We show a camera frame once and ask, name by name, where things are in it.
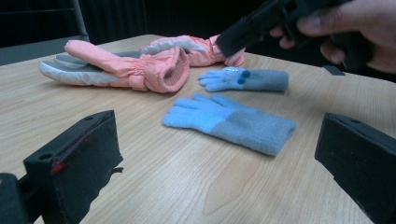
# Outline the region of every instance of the wood grain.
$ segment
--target wood grain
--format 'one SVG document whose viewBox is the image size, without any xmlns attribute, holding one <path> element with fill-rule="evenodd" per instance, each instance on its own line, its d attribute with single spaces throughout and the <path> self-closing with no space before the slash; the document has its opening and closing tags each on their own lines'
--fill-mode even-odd
<svg viewBox="0 0 396 224">
<path fill-rule="evenodd" d="M 101 46 L 138 50 L 156 35 Z M 296 121 L 275 158 L 193 131 L 162 126 L 180 97 L 208 94 L 197 76 L 224 65 L 192 68 L 174 94 L 73 87 L 42 76 L 53 56 L 0 66 L 0 172 L 25 174 L 22 160 L 78 120 L 116 112 L 122 174 L 114 174 L 82 223 L 371 223 L 315 161 L 326 112 L 359 119 L 396 137 L 396 86 L 246 53 L 243 67 L 290 74 L 285 92 L 224 91 L 245 105 Z"/>
</svg>

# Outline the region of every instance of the human hand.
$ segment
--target human hand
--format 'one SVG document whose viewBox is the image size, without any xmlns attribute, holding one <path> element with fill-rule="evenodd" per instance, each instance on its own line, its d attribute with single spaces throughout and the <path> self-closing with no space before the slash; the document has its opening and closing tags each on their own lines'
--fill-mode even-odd
<svg viewBox="0 0 396 224">
<path fill-rule="evenodd" d="M 373 58 L 367 65 L 378 71 L 396 73 L 395 11 L 394 0 L 354 0 L 300 18 L 297 26 L 303 34 L 313 37 L 359 31 L 372 43 Z M 284 36 L 280 27 L 271 30 L 270 35 L 281 37 L 281 48 L 294 47 L 294 42 Z M 320 51 L 333 63 L 341 63 L 346 57 L 331 40 L 324 42 Z"/>
</svg>

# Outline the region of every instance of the black wall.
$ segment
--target black wall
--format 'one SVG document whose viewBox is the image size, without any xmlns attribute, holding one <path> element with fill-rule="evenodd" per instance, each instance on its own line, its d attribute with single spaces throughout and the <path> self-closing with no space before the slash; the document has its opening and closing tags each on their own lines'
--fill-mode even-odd
<svg viewBox="0 0 396 224">
<path fill-rule="evenodd" d="M 79 0 L 93 44 L 137 35 L 209 38 L 259 7 L 264 0 Z M 0 48 L 77 35 L 68 0 L 2 0 Z M 315 66 L 330 64 L 319 52 L 323 38 L 303 49 L 281 49 L 271 37 L 247 52 Z M 364 68 L 353 73 L 396 82 L 396 76 Z"/>
</svg>

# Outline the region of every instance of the glove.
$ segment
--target glove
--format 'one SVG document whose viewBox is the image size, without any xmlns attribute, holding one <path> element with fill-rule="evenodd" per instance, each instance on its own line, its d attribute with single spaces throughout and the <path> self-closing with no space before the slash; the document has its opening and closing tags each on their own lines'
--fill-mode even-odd
<svg viewBox="0 0 396 224">
<path fill-rule="evenodd" d="M 207 91 L 285 91 L 289 87 L 289 74 L 277 70 L 225 67 L 222 70 L 209 70 L 198 79 Z"/>
<path fill-rule="evenodd" d="M 71 69 L 42 62 L 40 72 L 54 80 L 72 85 L 131 87 L 137 91 L 178 91 L 186 82 L 189 63 L 180 48 L 140 58 L 119 57 L 89 42 L 70 40 L 64 47 L 70 55 L 89 63 L 84 69 Z"/>
<path fill-rule="evenodd" d="M 223 95 L 194 94 L 178 99 L 163 117 L 163 125 L 194 129 L 276 156 L 292 136 L 296 124 L 255 108 L 247 107 Z"/>
<path fill-rule="evenodd" d="M 212 36 L 207 40 L 189 35 L 166 37 L 151 42 L 143 47 L 141 52 L 144 54 L 157 54 L 163 50 L 178 46 L 186 50 L 190 66 L 209 66 L 218 62 L 224 62 L 228 66 L 240 66 L 244 63 L 245 49 L 241 49 L 235 55 L 225 58 L 216 44 L 217 39 L 218 35 Z"/>
<path fill-rule="evenodd" d="M 125 52 L 115 53 L 115 55 L 119 57 L 140 58 L 142 53 L 140 51 L 125 51 Z M 81 59 L 64 54 L 56 55 L 54 62 L 68 68 L 80 68 L 88 64 L 87 62 Z"/>
</svg>

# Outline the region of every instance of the light blue glove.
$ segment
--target light blue glove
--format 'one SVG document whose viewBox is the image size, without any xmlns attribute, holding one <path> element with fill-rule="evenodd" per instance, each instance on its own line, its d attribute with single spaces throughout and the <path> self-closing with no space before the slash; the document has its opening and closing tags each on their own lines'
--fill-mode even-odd
<svg viewBox="0 0 396 224">
<path fill-rule="evenodd" d="M 194 129 L 229 142 L 276 156 L 296 129 L 291 119 L 247 107 L 217 94 L 178 99 L 163 117 L 163 125 Z"/>
<path fill-rule="evenodd" d="M 225 67 L 209 70 L 198 77 L 207 91 L 285 91 L 289 87 L 289 74 L 284 71 Z"/>
</svg>

